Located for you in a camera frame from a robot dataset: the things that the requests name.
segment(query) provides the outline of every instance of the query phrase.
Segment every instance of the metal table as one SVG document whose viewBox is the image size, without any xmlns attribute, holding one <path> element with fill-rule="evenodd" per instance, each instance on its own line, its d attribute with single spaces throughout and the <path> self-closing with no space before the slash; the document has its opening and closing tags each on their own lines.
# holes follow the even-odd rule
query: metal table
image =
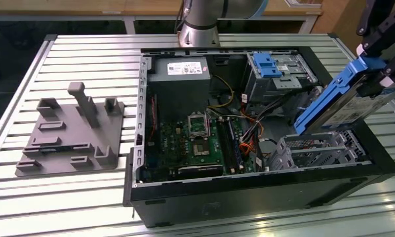
<svg viewBox="0 0 395 237">
<path fill-rule="evenodd" d="M 327 35 L 221 35 L 221 46 L 309 46 L 335 76 L 351 53 Z M 140 48 L 176 47 L 173 35 L 58 36 L 45 40 L 0 120 L 0 236 L 395 235 L 395 177 L 331 206 L 146 229 L 121 206 L 125 155 L 133 142 Z M 118 167 L 110 172 L 17 178 L 14 164 L 38 116 L 41 97 L 74 103 L 65 89 L 82 81 L 86 95 L 125 103 Z M 395 102 L 365 119 L 395 159 Z"/>
</svg>

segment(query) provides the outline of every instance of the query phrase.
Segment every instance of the wooden cabinet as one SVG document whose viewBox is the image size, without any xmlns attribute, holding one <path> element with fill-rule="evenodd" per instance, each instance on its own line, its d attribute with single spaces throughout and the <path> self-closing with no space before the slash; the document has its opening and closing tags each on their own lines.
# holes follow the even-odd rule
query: wooden cabinet
<svg viewBox="0 0 395 237">
<path fill-rule="evenodd" d="M 0 13 L 102 14 L 124 10 L 125 0 L 0 0 Z"/>
</svg>

